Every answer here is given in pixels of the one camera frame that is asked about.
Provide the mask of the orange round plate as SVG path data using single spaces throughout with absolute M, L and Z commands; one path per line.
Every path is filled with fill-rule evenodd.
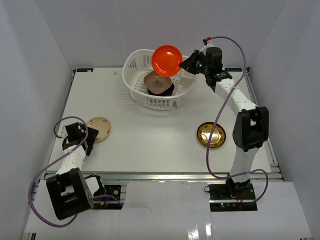
M 181 67 L 183 56 L 180 50 L 173 45 L 162 45 L 152 54 L 153 70 L 162 77 L 172 77 L 176 75 Z

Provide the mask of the cream round floral plate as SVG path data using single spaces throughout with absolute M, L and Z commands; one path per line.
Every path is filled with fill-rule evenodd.
M 105 140 L 111 133 L 111 123 L 102 116 L 93 117 L 86 122 L 86 125 L 98 131 L 96 142 Z

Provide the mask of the gold black round plate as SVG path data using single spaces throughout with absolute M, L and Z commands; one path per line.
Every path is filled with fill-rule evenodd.
M 225 143 L 227 135 L 225 129 L 221 125 L 216 124 L 214 130 L 213 126 L 213 122 L 202 123 L 197 128 L 196 136 L 202 145 L 207 146 L 208 143 L 210 143 L 210 148 L 218 148 Z

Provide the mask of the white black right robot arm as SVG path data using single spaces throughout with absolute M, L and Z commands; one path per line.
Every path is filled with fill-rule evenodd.
M 237 82 L 223 69 L 222 50 L 218 47 L 209 47 L 205 53 L 195 50 L 179 66 L 190 74 L 204 75 L 206 84 L 223 99 L 223 106 L 229 106 L 235 115 L 232 139 L 236 150 L 225 192 L 236 200 L 249 187 L 254 158 L 269 138 L 269 110 L 257 106 L 237 89 Z

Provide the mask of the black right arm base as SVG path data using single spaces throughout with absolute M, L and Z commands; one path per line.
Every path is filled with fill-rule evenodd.
M 258 210 L 253 185 L 250 184 L 243 192 L 228 193 L 225 184 L 209 184 L 204 188 L 209 194 L 209 205 L 211 212 L 255 212 Z

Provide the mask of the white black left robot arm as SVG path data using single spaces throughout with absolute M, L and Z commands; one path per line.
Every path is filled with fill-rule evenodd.
M 99 131 L 85 128 L 79 122 L 62 128 L 62 150 L 68 155 L 62 159 L 56 174 L 46 180 L 46 186 L 59 220 L 64 220 L 94 207 L 94 199 L 105 196 L 106 187 L 95 174 L 84 177 L 81 168 L 89 156 Z

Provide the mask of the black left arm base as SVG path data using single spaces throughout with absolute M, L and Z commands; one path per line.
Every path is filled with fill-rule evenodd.
M 121 201 L 121 185 L 104 185 L 93 195 L 94 210 L 121 210 L 123 208 Z

